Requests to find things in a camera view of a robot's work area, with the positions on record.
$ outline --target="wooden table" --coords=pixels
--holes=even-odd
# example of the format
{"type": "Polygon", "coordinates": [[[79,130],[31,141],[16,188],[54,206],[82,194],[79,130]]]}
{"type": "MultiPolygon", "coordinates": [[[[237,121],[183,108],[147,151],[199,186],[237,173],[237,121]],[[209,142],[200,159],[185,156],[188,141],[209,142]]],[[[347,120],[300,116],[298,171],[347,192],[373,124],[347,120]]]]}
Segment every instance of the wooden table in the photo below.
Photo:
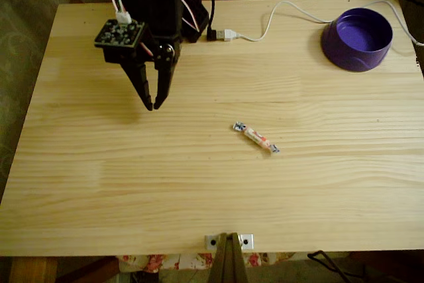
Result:
{"type": "MultiPolygon", "coordinates": [[[[277,1],[218,1],[214,27],[258,36],[277,1]]],[[[371,1],[295,3],[332,19],[371,1]]],[[[0,255],[194,253],[233,231],[253,233],[258,252],[423,248],[423,76],[390,8],[372,9],[394,28],[374,70],[331,64],[324,26],[282,6],[262,42],[184,44],[170,96],[149,112],[93,46],[112,6],[60,5],[1,203],[0,255]],[[237,120],[281,154],[234,132],[237,120]]]]}

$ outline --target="plastic bowl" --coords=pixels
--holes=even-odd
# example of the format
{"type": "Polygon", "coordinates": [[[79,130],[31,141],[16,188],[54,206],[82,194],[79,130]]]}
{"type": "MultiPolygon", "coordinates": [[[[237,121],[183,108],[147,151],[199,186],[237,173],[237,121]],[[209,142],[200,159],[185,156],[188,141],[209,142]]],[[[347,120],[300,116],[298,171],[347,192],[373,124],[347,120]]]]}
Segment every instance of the plastic bowl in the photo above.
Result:
{"type": "Polygon", "coordinates": [[[386,18],[370,9],[354,8],[325,27],[321,47],[337,66],[363,72],[382,62],[392,39],[393,30],[386,18]]]}

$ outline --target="candy wrapper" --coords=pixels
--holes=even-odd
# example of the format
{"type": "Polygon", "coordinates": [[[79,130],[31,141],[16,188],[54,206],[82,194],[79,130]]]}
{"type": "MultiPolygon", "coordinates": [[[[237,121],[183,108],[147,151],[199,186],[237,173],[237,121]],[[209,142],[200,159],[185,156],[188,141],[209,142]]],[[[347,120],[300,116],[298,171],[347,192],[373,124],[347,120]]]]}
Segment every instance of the candy wrapper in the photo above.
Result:
{"type": "Polygon", "coordinates": [[[271,142],[263,137],[261,134],[256,132],[252,127],[249,127],[241,122],[236,122],[233,125],[233,129],[238,132],[243,132],[248,138],[254,141],[256,144],[261,146],[262,148],[268,149],[270,152],[277,153],[280,150],[276,145],[271,144],[271,142]]]}

